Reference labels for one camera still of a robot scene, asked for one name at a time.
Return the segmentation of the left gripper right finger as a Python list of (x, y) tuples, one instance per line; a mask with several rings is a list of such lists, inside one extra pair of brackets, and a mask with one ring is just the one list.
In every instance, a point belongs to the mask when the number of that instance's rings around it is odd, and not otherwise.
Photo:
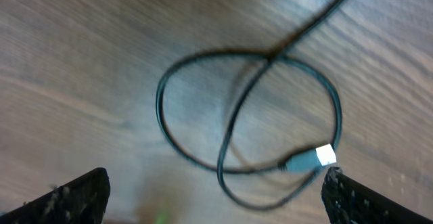
[(335, 166), (326, 173), (321, 199), (332, 224), (432, 224), (432, 220), (347, 177)]

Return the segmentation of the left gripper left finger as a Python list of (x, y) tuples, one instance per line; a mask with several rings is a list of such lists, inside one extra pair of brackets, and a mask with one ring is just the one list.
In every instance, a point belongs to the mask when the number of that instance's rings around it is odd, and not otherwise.
[(109, 197), (107, 170), (98, 167), (1, 215), (1, 224), (100, 224)]

